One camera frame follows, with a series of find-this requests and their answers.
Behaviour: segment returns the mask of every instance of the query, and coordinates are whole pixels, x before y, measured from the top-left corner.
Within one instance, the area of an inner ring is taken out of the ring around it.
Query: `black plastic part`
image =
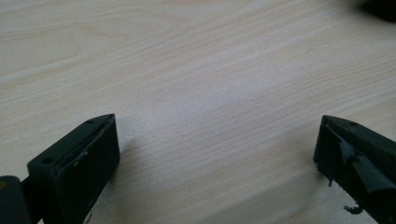
[[[346,119],[323,116],[314,161],[380,224],[396,223],[396,143]]]
[[[28,162],[29,177],[22,183],[14,177],[13,194],[4,196],[10,200],[4,203],[0,197],[0,208],[6,208],[0,216],[19,214],[26,219],[0,223],[31,224],[41,218],[46,224],[83,223],[119,161],[115,116],[87,120]],[[23,205],[28,214],[8,209],[10,205]]]
[[[21,182],[17,177],[0,176],[0,200],[0,223],[32,223]]]

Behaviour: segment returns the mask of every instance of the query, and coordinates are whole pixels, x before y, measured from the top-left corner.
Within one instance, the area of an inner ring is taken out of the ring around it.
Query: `screw hole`
[[[43,162],[43,164],[50,164],[53,162],[53,158],[46,158],[42,162]]]

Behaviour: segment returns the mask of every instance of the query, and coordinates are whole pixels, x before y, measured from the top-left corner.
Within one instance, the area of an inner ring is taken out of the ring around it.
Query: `wooden table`
[[[91,223],[375,223],[312,161],[323,114],[396,139],[396,27],[359,1],[2,1],[0,175],[115,113]]]

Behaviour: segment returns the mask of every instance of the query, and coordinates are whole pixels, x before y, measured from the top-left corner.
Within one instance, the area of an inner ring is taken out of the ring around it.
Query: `black clamp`
[[[323,116],[314,161],[376,222],[396,223],[396,143],[346,119]]]
[[[119,161],[115,116],[87,120],[29,161],[22,182],[0,176],[0,223],[83,223]]]

